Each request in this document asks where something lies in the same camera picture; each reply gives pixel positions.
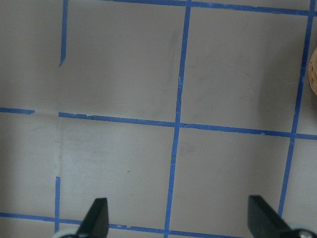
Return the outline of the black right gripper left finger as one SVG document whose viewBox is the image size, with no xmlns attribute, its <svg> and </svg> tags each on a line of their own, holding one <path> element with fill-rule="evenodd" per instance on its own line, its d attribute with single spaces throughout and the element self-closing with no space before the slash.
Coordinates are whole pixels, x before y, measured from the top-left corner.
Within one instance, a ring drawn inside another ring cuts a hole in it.
<svg viewBox="0 0 317 238">
<path fill-rule="evenodd" d="M 96 198 L 78 228 L 77 238 L 106 238 L 109 231 L 107 198 Z"/>
</svg>

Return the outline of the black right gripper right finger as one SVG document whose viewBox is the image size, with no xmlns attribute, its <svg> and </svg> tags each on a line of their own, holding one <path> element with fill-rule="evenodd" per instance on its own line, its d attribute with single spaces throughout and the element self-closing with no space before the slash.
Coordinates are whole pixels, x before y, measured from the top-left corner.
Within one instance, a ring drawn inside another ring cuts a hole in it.
<svg viewBox="0 0 317 238">
<path fill-rule="evenodd" d="M 248 198 L 248 228 L 254 238 L 299 237 L 299 231 L 291 229 L 259 195 Z"/>
</svg>

